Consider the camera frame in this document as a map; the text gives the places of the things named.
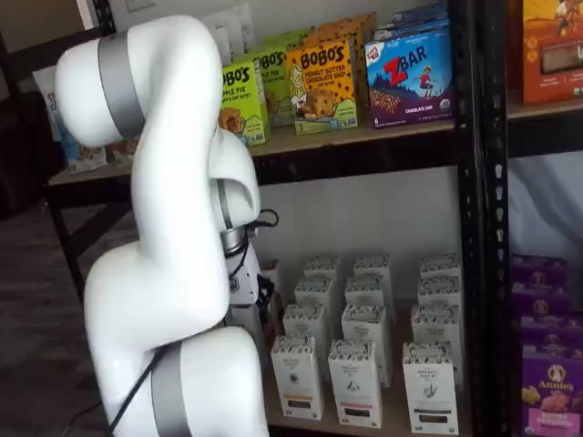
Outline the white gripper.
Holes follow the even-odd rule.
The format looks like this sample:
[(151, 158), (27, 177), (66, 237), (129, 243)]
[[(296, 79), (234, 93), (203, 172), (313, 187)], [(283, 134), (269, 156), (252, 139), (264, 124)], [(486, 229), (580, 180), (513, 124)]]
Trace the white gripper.
[(254, 248), (249, 245), (227, 258), (230, 275), (230, 308), (227, 323), (245, 329), (252, 338), (260, 338), (261, 321), (257, 301), (260, 294), (258, 276), (261, 273)]

